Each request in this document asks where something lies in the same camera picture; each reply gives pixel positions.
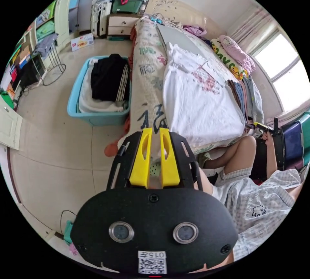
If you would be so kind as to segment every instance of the hand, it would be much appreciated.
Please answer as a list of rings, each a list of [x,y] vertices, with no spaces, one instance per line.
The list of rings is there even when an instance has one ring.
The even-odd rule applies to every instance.
[[[262,140],[265,140],[265,144],[268,148],[274,146],[274,139],[272,138],[270,131],[263,133]]]

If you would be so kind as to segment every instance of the drawer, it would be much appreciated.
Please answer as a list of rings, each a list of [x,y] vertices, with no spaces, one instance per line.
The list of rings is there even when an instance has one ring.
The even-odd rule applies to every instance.
[[[109,26],[134,27],[138,17],[130,16],[111,16],[109,17]]]
[[[121,35],[126,36],[130,35],[131,27],[122,27],[122,26],[109,26],[108,35]]]

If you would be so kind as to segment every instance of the camera lens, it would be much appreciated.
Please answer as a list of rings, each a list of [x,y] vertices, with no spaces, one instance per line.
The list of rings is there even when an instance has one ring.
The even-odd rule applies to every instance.
[[[115,222],[109,228],[110,237],[118,243],[126,243],[134,236],[133,228],[126,222]]]
[[[195,224],[184,222],[175,227],[173,238],[180,244],[192,243],[198,236],[198,228]]]

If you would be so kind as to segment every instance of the pink hello kitty pillow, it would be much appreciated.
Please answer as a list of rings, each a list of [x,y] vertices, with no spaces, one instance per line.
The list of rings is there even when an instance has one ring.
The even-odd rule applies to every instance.
[[[224,50],[249,74],[255,71],[255,64],[251,57],[241,50],[241,48],[230,37],[221,35],[220,42]]]

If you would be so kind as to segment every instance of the tile floor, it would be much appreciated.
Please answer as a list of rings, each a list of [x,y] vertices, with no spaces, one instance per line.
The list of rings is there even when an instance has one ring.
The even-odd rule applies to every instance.
[[[104,155],[104,148],[123,133],[122,126],[91,127],[68,116],[75,78],[87,58],[112,53],[129,56],[130,50],[131,41],[105,39],[74,53],[69,46],[60,54],[67,66],[64,74],[20,99],[20,150],[11,150],[16,189],[24,207],[57,232],[61,232],[63,210],[77,213],[90,197],[105,190],[113,158]],[[62,230],[72,216],[64,213]]]

